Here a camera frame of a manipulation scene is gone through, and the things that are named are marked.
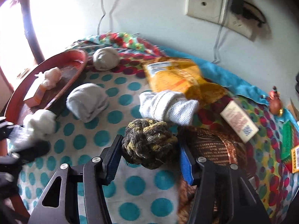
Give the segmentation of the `brown snack bag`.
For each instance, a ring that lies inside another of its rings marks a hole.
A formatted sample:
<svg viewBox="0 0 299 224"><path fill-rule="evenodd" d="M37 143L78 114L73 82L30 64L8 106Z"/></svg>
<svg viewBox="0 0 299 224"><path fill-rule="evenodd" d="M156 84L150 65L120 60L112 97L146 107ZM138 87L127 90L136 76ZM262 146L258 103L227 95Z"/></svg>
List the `brown snack bag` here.
<svg viewBox="0 0 299 224"><path fill-rule="evenodd" d="M180 144L186 144L194 158L205 157L216 165L235 163L240 168L247 167L246 148L232 131L208 130L195 126L180 126L177 134ZM187 223L195 198L195 178L187 159L180 159L181 177L179 184L178 223Z"/></svg>

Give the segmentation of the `yellow grey rope knot ball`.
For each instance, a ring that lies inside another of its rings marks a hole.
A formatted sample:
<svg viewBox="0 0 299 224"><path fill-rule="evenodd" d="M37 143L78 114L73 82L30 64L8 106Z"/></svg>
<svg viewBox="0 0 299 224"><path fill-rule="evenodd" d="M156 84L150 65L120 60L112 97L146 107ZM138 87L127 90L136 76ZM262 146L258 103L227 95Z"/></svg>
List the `yellow grey rope knot ball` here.
<svg viewBox="0 0 299 224"><path fill-rule="evenodd" d="M169 161L177 143L166 122L134 119L127 125L122 140L123 157L129 164L157 169Z"/></svg>

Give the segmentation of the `round red tray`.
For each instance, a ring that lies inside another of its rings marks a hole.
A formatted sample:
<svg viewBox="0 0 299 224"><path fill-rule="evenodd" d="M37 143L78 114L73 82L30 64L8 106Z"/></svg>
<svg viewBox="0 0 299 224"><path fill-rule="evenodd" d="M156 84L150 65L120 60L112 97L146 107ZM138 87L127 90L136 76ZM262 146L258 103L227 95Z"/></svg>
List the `round red tray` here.
<svg viewBox="0 0 299 224"><path fill-rule="evenodd" d="M13 92L1 117L1 223L27 223L29 214L18 193L23 164L45 155L45 137L56 130L56 118L67 94L82 81L88 54L72 49L45 60Z"/></svg>

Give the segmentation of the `yellow cartoon medicine box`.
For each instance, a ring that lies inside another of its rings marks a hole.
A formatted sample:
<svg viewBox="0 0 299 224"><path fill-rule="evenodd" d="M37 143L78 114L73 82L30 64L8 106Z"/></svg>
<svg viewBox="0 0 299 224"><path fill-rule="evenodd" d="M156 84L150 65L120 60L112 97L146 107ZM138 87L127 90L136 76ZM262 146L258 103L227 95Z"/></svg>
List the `yellow cartoon medicine box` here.
<svg viewBox="0 0 299 224"><path fill-rule="evenodd" d="M40 105L46 92L46 88L43 86L42 82L43 80L37 78L26 93L23 102L29 108Z"/></svg>

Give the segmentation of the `red white medicine box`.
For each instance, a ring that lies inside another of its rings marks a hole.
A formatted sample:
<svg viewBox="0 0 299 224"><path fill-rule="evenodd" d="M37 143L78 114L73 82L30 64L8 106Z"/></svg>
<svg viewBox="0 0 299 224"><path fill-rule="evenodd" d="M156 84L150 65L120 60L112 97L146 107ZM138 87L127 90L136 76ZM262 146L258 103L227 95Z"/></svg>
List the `red white medicine box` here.
<svg viewBox="0 0 299 224"><path fill-rule="evenodd" d="M220 115L244 143L250 141L259 131L250 117L234 100L228 103Z"/></svg>

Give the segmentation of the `yellow barcode box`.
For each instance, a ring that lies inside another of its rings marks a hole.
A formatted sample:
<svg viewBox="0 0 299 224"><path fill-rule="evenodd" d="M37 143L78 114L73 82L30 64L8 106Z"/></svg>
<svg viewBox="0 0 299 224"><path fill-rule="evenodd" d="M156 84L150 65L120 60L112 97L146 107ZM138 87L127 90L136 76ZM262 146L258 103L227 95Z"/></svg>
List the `yellow barcode box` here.
<svg viewBox="0 0 299 224"><path fill-rule="evenodd" d="M298 166L298 151L299 146L293 147L285 160L285 165L289 172L291 173L297 173L299 166Z"/></svg>

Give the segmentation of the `plastic wrapped white wad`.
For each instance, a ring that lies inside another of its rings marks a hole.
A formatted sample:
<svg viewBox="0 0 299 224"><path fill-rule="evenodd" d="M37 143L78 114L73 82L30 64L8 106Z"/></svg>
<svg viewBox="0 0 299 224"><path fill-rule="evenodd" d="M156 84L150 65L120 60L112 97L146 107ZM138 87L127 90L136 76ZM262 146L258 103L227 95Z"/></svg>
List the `plastic wrapped white wad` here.
<svg viewBox="0 0 299 224"><path fill-rule="evenodd" d="M39 72L35 74L41 83L41 85L46 90L53 89L57 83L59 83L60 79L62 78L62 72L58 67L51 68L46 70L45 72Z"/></svg>

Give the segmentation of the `grey rolled sock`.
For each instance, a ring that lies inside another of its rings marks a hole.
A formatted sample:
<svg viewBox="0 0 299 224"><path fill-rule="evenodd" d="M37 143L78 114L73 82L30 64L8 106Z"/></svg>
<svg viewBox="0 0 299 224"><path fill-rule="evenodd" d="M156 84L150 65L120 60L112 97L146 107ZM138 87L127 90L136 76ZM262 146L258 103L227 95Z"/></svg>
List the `grey rolled sock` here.
<svg viewBox="0 0 299 224"><path fill-rule="evenodd" d="M94 83L84 83L70 92L66 107L84 123L93 120L108 106L105 90Z"/></svg>

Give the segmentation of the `small brown figurine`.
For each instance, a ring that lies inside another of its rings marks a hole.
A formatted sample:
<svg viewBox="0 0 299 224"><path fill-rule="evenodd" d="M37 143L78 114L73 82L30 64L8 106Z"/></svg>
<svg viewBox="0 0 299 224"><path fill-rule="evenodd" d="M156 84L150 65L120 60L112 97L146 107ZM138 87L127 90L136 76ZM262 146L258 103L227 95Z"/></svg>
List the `small brown figurine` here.
<svg viewBox="0 0 299 224"><path fill-rule="evenodd" d="M276 86L273 86L272 90L269 92L269 95L261 95L261 99L267 100L269 103L269 111L278 117L281 117L283 114L283 104L280 100L280 94L277 91Z"/></svg>

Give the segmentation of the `brown cardboard box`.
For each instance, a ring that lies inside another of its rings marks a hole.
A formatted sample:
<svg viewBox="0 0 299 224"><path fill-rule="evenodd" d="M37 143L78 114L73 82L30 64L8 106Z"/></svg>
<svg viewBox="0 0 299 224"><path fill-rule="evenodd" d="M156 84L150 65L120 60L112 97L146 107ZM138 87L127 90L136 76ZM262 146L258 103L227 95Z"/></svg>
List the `brown cardboard box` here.
<svg viewBox="0 0 299 224"><path fill-rule="evenodd" d="M289 110L289 112L292 114L292 116L294 117L295 121L299 121L299 111L298 109L296 109L292 99L289 99L289 104L287 106L287 109Z"/></svg>

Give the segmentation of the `teal blue towel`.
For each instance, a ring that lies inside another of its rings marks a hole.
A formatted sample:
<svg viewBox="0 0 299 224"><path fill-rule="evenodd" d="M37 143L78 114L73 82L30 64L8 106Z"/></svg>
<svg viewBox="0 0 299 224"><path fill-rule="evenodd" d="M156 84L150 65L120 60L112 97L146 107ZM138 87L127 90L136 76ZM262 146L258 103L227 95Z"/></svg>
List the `teal blue towel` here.
<svg viewBox="0 0 299 224"><path fill-rule="evenodd" d="M187 58L193 60L205 78L221 85L224 88L227 88L234 95L243 96L260 105L269 107L269 102L266 99L261 98L261 95L266 94L264 91L259 89L257 86L248 83L232 72L229 72L228 70L225 70L211 62L174 50L172 48L168 48L166 46L158 46L158 48L164 52L165 55L170 57Z"/></svg>

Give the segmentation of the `polka dot cloth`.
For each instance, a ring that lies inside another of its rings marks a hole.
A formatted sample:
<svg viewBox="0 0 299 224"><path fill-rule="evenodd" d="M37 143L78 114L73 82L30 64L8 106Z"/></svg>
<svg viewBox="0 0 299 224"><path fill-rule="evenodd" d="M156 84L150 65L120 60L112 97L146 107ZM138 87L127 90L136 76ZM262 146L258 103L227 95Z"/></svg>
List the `polka dot cloth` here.
<svg viewBox="0 0 299 224"><path fill-rule="evenodd" d="M111 46L120 54L119 65L111 71L91 71L86 82L103 88L108 107L90 122L84 123L68 110L57 120L56 131L49 137L50 153L28 164L20 173L19 193L25 209L32 212L59 165L71 166L88 162L96 153L111 145L116 135L127 142L126 151L146 158L149 152L163 154L153 160L156 168L123 158L115 180L104 188L114 223L182 223L189 204L182 202L184 189L190 197L193 189L179 182L170 166L176 143L177 126L165 120L142 116L140 94L152 89L143 71L143 64L162 55L184 57L184 53L158 48L128 33L108 33L81 39L72 49L83 49L93 55L101 46ZM284 120L273 116L259 88L238 76L201 59L195 59L207 84L220 84L225 94L212 104L201 104L193 117L193 128L222 132L234 139L236 133L221 117L221 111L235 100L258 127L253 138L235 143L234 156L244 165L253 181L272 223L286 218L291 201L298 190L298 174L292 174L280 158Z"/></svg>

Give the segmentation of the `yellow snack bag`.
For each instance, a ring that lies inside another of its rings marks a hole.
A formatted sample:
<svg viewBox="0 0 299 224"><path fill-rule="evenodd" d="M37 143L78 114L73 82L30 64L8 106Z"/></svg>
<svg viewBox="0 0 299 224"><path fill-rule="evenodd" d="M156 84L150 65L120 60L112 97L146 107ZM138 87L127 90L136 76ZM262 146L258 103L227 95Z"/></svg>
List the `yellow snack bag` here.
<svg viewBox="0 0 299 224"><path fill-rule="evenodd" d="M201 108L227 94L226 89L219 84L207 81L191 59L159 57L143 62L142 67L153 92L177 91L188 100L199 101Z"/></svg>

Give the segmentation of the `beige rolled sock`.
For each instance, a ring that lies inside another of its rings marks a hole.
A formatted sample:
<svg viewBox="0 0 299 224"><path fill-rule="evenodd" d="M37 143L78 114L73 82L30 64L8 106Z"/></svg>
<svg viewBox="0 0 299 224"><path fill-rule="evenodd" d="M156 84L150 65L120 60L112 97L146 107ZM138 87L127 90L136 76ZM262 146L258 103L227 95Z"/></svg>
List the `beige rolled sock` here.
<svg viewBox="0 0 299 224"><path fill-rule="evenodd" d="M120 61L119 54L113 47L98 49L92 56L93 66L97 71L108 71L115 68Z"/></svg>

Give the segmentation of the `white wall socket plate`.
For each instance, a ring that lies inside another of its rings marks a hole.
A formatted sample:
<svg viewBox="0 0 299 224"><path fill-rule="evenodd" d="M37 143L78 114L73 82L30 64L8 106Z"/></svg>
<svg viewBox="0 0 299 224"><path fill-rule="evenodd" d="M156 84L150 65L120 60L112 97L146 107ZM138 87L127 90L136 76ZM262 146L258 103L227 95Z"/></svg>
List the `white wall socket plate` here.
<svg viewBox="0 0 299 224"><path fill-rule="evenodd" d="M185 14L239 33L252 40L255 22L236 15L228 8L229 0L186 0Z"/></svg>

